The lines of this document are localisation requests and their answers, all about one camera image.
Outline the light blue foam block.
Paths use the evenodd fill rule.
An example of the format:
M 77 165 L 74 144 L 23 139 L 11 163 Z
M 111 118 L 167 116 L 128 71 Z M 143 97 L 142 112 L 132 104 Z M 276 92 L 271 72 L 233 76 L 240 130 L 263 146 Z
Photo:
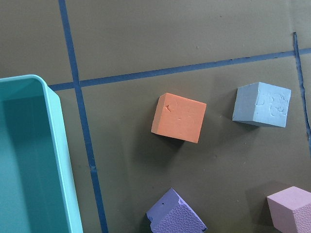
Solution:
M 258 127 L 285 128 L 291 90 L 268 83 L 252 83 L 237 89 L 232 120 Z

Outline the orange foam block left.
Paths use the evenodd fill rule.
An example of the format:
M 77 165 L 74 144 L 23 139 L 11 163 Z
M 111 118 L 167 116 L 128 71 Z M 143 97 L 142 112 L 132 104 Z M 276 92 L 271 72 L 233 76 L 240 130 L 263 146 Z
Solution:
M 151 132 L 198 143 L 207 104 L 165 93 L 158 99 Z

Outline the purple foam block left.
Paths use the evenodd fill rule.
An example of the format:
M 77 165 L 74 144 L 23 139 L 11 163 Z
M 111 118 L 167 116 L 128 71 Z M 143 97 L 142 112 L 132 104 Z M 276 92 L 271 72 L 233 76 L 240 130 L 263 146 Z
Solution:
M 169 189 L 147 212 L 154 233 L 203 233 L 207 226 L 173 189 Z

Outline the teal plastic bin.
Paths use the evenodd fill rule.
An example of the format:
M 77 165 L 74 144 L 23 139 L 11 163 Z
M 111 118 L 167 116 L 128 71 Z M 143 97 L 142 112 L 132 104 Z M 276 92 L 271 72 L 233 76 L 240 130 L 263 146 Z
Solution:
M 60 98 L 36 75 L 0 81 L 0 230 L 83 231 Z

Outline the pink foam block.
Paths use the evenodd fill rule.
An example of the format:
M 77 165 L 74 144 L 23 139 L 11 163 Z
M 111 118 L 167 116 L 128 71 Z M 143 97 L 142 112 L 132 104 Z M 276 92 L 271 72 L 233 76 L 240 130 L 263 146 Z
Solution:
M 311 231 L 311 193 L 292 186 L 267 196 L 273 225 L 282 233 Z

